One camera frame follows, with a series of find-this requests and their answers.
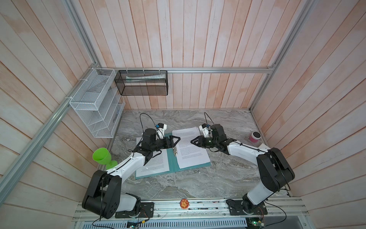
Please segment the printed paper sheet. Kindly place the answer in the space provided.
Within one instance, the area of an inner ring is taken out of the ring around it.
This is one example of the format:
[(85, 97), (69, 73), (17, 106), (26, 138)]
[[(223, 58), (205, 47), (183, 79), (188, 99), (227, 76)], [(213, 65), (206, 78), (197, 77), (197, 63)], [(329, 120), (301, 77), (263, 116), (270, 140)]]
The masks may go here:
[(135, 178), (141, 179), (145, 177), (151, 177), (167, 173), (169, 171), (170, 166), (168, 160), (168, 153), (166, 149), (162, 149), (160, 151), (153, 152), (153, 157), (149, 160), (149, 162), (142, 168), (136, 170)]
[(191, 143), (191, 140), (201, 135), (199, 128), (173, 130), (172, 135), (181, 138), (176, 145), (176, 158), (180, 170), (211, 166), (207, 150)]

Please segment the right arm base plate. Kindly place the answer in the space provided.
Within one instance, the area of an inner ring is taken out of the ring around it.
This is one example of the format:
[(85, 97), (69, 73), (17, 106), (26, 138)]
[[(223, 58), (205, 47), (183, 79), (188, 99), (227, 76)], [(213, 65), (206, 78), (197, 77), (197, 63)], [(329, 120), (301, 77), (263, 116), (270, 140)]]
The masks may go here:
[(262, 202), (260, 205), (253, 205), (250, 201), (246, 200), (227, 199), (226, 204), (228, 205), (231, 216), (268, 214), (264, 202)]

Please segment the teal paper folder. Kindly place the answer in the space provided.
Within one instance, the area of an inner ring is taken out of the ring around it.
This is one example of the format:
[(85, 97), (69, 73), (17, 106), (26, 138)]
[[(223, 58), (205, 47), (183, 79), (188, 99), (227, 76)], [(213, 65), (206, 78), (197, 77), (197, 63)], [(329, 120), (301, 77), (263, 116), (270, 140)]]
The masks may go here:
[(184, 171), (184, 170), (189, 170), (189, 169), (179, 169), (178, 163), (177, 163), (177, 158), (176, 156), (174, 156), (173, 154), (173, 149), (167, 149), (167, 153), (168, 153), (168, 160), (169, 160), (169, 166), (170, 166), (170, 171), (167, 173), (163, 173), (163, 174), (168, 174), (168, 173), (176, 173), (176, 172), (180, 172), (180, 171)]

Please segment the silver folder clip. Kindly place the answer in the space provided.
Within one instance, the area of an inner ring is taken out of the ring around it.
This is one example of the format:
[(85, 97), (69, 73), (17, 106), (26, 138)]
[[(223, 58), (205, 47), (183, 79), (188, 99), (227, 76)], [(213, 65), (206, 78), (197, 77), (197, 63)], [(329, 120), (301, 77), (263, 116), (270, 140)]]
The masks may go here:
[(174, 156), (177, 156), (177, 154), (178, 154), (176, 147), (173, 148), (173, 154), (174, 154)]

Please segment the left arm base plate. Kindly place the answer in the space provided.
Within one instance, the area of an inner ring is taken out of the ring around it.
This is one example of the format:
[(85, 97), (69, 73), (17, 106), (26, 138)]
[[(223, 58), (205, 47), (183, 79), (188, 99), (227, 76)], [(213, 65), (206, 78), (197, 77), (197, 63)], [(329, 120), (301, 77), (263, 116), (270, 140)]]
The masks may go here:
[(116, 219), (152, 218), (154, 214), (153, 202), (138, 203), (132, 211), (118, 211), (115, 213)]

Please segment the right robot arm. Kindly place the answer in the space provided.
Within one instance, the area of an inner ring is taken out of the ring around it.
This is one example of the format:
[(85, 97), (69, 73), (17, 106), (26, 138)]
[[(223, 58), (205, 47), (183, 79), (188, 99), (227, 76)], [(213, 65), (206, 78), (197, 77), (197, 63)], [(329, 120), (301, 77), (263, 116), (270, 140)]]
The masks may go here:
[(268, 197), (295, 179), (294, 171), (278, 148), (256, 148), (228, 138), (220, 124), (201, 125), (199, 129), (203, 134), (192, 139), (191, 144), (205, 149), (216, 148), (257, 166), (261, 181), (243, 196), (241, 206), (244, 214), (254, 214), (254, 210)]

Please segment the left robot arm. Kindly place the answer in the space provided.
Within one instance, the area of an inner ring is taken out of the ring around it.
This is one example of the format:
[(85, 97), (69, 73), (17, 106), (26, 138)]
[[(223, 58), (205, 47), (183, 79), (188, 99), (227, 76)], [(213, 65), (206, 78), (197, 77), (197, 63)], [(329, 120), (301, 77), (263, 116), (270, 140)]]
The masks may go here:
[(89, 183), (82, 201), (82, 208), (99, 217), (111, 218), (117, 212), (127, 212), (131, 217), (141, 214), (141, 199), (133, 194), (122, 194), (122, 184), (138, 169), (145, 166), (154, 152), (174, 148), (180, 137), (158, 135), (152, 128), (146, 129), (130, 156), (106, 171), (97, 170)]

